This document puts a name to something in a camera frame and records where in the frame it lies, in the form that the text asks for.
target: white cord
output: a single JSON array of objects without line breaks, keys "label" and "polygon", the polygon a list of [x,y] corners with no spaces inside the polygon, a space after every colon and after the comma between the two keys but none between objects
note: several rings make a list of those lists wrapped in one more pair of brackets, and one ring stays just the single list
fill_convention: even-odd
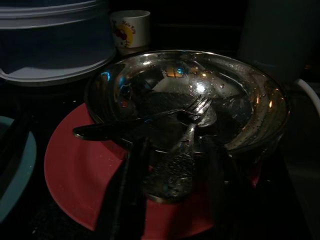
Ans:
[{"label": "white cord", "polygon": [[310,87],[310,85],[308,83],[306,83],[305,81],[303,81],[302,79],[298,79],[297,81],[295,81],[296,84],[298,84],[304,91],[305,93],[309,96],[309,98],[311,99],[311,101],[313,102],[316,111],[318,112],[318,115],[320,117],[320,99],[318,97],[318,95],[316,94],[316,92],[312,89],[312,87]]}]

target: stainless steel bowl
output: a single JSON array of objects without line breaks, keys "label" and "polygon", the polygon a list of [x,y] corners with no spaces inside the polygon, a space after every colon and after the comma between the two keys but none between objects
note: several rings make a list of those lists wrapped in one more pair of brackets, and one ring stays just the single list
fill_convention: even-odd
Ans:
[{"label": "stainless steel bowl", "polygon": [[[289,116],[280,85],[260,70],[211,52],[164,50],[128,57],[103,69],[86,89],[94,122],[121,121],[186,108],[203,95],[212,99],[214,124],[196,136],[211,135],[230,152],[278,140]],[[176,115],[144,124],[121,137],[122,144],[148,136],[156,148],[170,149],[186,126]]]}]

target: cartoon print on mug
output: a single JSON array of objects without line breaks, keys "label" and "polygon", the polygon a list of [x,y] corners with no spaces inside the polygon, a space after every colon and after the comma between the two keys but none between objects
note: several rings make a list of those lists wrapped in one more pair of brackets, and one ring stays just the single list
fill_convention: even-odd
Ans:
[{"label": "cartoon print on mug", "polygon": [[136,33],[135,27],[131,26],[128,22],[122,21],[121,24],[117,25],[115,20],[112,21],[112,31],[120,40],[121,46],[124,48],[130,48],[134,34]]}]

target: stacked plastic containers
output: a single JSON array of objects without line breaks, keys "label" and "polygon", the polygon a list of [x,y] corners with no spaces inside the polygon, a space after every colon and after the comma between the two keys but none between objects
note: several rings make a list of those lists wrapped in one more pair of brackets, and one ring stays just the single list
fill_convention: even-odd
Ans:
[{"label": "stacked plastic containers", "polygon": [[0,2],[0,78],[22,86],[83,79],[116,49],[106,0]]}]

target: pink plate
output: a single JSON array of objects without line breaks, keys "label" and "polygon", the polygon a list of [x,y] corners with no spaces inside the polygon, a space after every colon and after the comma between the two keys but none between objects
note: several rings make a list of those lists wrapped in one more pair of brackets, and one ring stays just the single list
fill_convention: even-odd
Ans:
[{"label": "pink plate", "polygon": [[[112,175],[126,154],[112,141],[80,140],[72,129],[91,124],[84,104],[73,110],[54,131],[45,153],[44,174],[60,208],[90,230]],[[192,236],[213,226],[207,198],[194,193],[183,203],[147,203],[143,239],[165,240]]]}]

